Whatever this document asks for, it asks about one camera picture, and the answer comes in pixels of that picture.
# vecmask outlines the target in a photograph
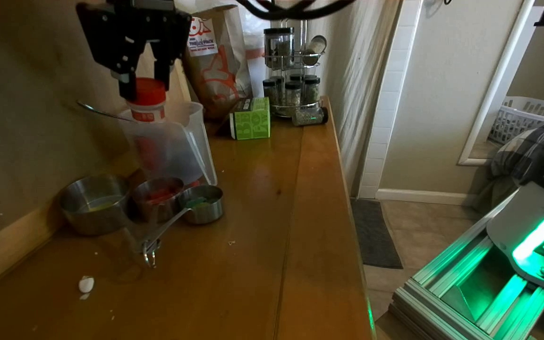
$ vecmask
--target green box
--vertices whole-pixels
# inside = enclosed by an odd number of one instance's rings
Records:
[[[240,99],[229,115],[236,140],[270,138],[270,103],[267,97]]]

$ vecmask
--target black cable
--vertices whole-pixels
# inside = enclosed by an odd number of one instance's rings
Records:
[[[294,20],[310,20],[318,19],[320,17],[326,17],[331,15],[340,9],[343,9],[346,6],[352,4],[356,0],[338,0],[333,2],[330,5],[324,6],[322,8],[312,9],[309,11],[304,11],[303,9],[310,6],[313,3],[313,0],[301,1],[293,7],[288,9],[274,10],[274,11],[261,11],[257,7],[253,6],[249,0],[236,0],[242,6],[244,6],[248,11],[251,12],[255,17],[264,20],[282,20],[282,19],[294,19]],[[266,8],[273,9],[275,5],[266,4]]]

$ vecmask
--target white tile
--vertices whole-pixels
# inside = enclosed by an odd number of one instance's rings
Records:
[[[372,143],[372,144],[369,144],[369,150],[366,152],[366,157],[385,159],[386,153],[387,153],[387,144]]]
[[[410,41],[412,40],[413,32],[414,26],[397,27],[396,34],[393,37],[393,43],[391,43],[391,49],[408,50],[410,48]]]
[[[365,160],[365,172],[379,172],[383,170],[383,159],[371,159]]]
[[[418,1],[402,2],[402,9],[400,10],[398,26],[414,26],[416,24],[417,14],[419,14]]]
[[[403,72],[387,71],[383,76],[382,91],[400,91],[403,75]]]
[[[360,198],[375,198],[379,187],[360,187]]]
[[[387,59],[386,72],[406,70],[408,50],[391,50]]]
[[[365,187],[379,187],[381,175],[377,172],[365,172],[362,174],[362,182],[360,185]]]
[[[377,110],[396,110],[398,108],[398,92],[379,92]]]
[[[396,116],[396,110],[376,110],[373,118],[373,127],[391,128],[393,119]]]
[[[371,131],[371,139],[369,144],[378,143],[378,144],[389,144],[389,135],[391,129],[389,127],[373,127]]]

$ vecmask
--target white label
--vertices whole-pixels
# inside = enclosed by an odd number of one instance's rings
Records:
[[[218,44],[215,41],[213,31],[213,20],[192,17],[190,33],[188,34],[188,49],[191,57],[207,56],[218,52]]]

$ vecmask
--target doormat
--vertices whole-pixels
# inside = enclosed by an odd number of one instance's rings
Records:
[[[402,269],[402,262],[383,220],[382,205],[350,198],[362,262],[375,267]]]

